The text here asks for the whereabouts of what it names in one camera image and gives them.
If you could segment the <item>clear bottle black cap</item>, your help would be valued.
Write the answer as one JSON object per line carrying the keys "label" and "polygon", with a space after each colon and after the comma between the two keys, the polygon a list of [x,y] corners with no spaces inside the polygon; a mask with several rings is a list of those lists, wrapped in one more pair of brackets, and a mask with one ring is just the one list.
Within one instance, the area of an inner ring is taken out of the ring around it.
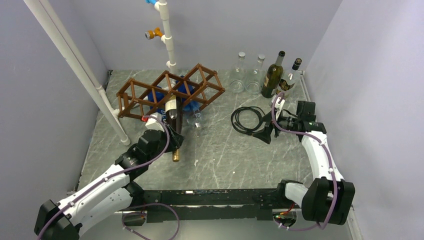
{"label": "clear bottle black cap", "polygon": [[277,86],[275,94],[278,95],[279,93],[284,93],[284,98],[287,98],[294,90],[294,87],[296,83],[301,78],[301,73],[299,71],[299,68],[302,64],[301,58],[296,58],[292,67],[288,70],[285,70],[280,82]]}

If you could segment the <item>clear glass bottle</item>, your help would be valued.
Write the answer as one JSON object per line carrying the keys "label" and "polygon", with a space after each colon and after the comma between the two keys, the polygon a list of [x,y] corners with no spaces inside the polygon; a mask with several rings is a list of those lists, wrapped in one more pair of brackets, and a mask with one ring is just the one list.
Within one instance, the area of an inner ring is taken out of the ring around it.
{"label": "clear glass bottle", "polygon": [[238,53],[237,62],[231,68],[229,75],[229,90],[235,94],[241,93],[245,89],[244,79],[245,79],[245,62],[246,53],[240,51]]}
{"label": "clear glass bottle", "polygon": [[266,56],[264,54],[258,54],[255,64],[247,72],[245,90],[251,94],[258,94],[261,90],[261,82],[264,74],[263,64],[265,58]]}

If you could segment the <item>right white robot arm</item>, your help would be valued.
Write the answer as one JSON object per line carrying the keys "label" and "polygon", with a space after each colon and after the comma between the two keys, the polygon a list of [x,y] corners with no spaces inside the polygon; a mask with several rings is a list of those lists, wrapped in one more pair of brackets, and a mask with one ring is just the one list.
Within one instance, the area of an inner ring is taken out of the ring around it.
{"label": "right white robot arm", "polygon": [[270,113],[264,116],[264,129],[253,133],[253,137],[270,144],[272,131],[295,134],[306,151],[313,182],[306,187],[297,181],[283,180],[277,187],[276,203],[282,208],[298,205],[303,218],[320,228],[344,225],[356,190],[336,167],[325,126],[316,121],[315,103],[299,101],[295,116],[283,116],[284,103],[281,97],[274,100]]}

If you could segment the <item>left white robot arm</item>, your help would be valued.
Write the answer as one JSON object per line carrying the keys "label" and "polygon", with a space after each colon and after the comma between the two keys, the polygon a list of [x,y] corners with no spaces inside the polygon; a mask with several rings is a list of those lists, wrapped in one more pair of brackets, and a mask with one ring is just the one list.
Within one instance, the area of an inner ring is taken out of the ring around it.
{"label": "left white robot arm", "polygon": [[121,210],[163,206],[135,179],[149,165],[181,147],[184,137],[169,125],[147,129],[101,176],[68,197],[40,206],[34,233],[39,240],[78,240],[97,223]]}

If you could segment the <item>dark bottle gold foil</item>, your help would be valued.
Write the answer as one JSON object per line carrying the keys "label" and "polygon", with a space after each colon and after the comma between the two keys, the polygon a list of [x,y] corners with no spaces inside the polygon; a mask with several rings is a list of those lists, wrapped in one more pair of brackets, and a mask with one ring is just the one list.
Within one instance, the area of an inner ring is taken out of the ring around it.
{"label": "dark bottle gold foil", "polygon": [[[176,95],[172,95],[165,103],[166,122],[177,133],[181,134],[183,125],[183,106],[182,99]],[[172,152],[172,161],[180,161],[180,149]]]}

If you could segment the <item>olive green bottle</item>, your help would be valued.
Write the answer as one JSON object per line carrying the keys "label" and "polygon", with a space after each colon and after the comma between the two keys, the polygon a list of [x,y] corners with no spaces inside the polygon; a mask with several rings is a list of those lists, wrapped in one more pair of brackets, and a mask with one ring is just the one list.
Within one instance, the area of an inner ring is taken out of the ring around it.
{"label": "olive green bottle", "polygon": [[285,51],[283,50],[279,51],[275,63],[271,64],[267,69],[267,72],[264,76],[263,85],[260,91],[261,95],[264,98],[269,99],[276,92],[277,86],[284,73],[282,62],[284,60],[285,55],[286,55]]}

